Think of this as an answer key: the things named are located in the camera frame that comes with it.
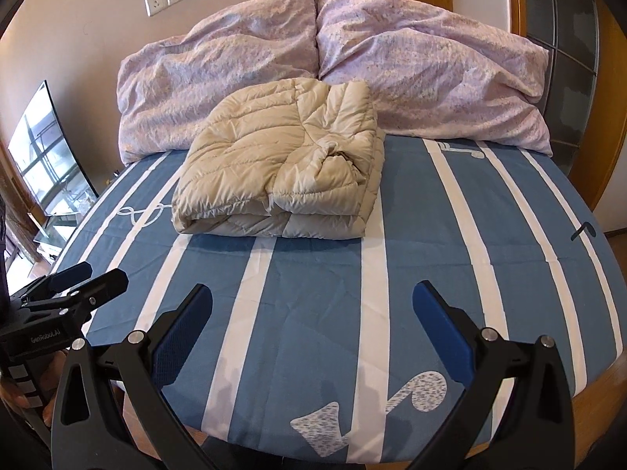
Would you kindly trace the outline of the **beige quilted down jacket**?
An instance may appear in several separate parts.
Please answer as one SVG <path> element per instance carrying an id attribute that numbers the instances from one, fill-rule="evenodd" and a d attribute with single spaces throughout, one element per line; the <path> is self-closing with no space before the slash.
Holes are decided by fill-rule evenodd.
<path id="1" fill-rule="evenodd" d="M 296 78 L 242 88 L 210 113 L 179 170 L 179 233 L 358 239 L 366 233 L 385 134 L 369 85 Z"/>

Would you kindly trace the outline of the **blue white striped bedsheet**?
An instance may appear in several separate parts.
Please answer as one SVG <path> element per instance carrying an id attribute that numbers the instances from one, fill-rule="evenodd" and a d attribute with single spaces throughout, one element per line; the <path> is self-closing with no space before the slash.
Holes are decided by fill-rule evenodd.
<path id="1" fill-rule="evenodd" d="M 508 340 L 551 336 L 573 394 L 625 347 L 618 262 L 544 155 L 390 136 L 366 234 L 346 241 L 180 235 L 171 204 L 184 158 L 124 171 L 56 268 L 127 273 L 127 291 L 85 327 L 95 345 L 210 288 L 212 316 L 164 390 L 191 428 L 308 461 L 409 461 L 462 391 L 413 311 L 423 280 Z"/>

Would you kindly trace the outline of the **left lilac floral pillow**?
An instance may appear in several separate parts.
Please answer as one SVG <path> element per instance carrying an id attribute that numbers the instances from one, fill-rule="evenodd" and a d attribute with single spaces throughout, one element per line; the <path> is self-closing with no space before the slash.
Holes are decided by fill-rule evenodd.
<path id="1" fill-rule="evenodd" d="M 187 34 L 148 43 L 117 78 L 118 150 L 126 166 L 186 150 L 224 98 L 258 84 L 315 78 L 315 0 L 249 0 L 199 21 Z"/>

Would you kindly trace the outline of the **lilac floral pillow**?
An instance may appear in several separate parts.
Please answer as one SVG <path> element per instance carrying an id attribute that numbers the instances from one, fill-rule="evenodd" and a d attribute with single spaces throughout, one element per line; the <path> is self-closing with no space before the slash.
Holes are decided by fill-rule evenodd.
<path id="1" fill-rule="evenodd" d="M 186 150 L 224 98 L 258 84 L 315 78 L 315 0 L 249 0 L 199 21 L 187 34 L 148 43 L 117 78 L 118 150 L 126 166 Z"/>
<path id="2" fill-rule="evenodd" d="M 536 105 L 548 65 L 542 47 L 415 0 L 317 0 L 317 6 L 320 80 L 366 82 L 386 133 L 551 154 Z"/>

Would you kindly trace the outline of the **right lilac floral pillow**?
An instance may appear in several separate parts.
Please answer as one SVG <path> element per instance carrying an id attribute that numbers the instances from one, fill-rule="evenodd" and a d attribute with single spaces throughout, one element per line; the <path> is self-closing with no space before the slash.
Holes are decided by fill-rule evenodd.
<path id="1" fill-rule="evenodd" d="M 536 105 L 548 65 L 542 47 L 415 0 L 317 0 L 317 6 L 320 80 L 366 82 L 386 133 L 551 154 Z"/>

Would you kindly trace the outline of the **dark glass panel door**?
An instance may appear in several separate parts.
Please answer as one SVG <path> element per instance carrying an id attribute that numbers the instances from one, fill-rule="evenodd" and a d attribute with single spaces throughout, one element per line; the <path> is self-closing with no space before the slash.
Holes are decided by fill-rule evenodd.
<path id="1" fill-rule="evenodd" d="M 526 36 L 549 53 L 537 108 L 551 134 L 553 160 L 573 168 L 590 118 L 600 56 L 596 0 L 526 0 Z"/>

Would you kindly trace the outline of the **wall mounted flat television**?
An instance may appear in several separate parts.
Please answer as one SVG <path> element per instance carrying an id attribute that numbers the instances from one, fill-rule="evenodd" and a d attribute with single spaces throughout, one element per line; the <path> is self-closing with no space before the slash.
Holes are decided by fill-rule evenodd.
<path id="1" fill-rule="evenodd" d="M 63 132 L 47 82 L 24 109 L 9 152 L 46 215 L 87 214 L 97 199 Z"/>

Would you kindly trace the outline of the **white wall power socket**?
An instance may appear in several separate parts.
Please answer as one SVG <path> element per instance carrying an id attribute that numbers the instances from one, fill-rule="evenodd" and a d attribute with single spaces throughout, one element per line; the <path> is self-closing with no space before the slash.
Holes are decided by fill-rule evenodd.
<path id="1" fill-rule="evenodd" d="M 168 0 L 143 0 L 143 2 L 149 17 L 153 17 L 168 7 Z"/>

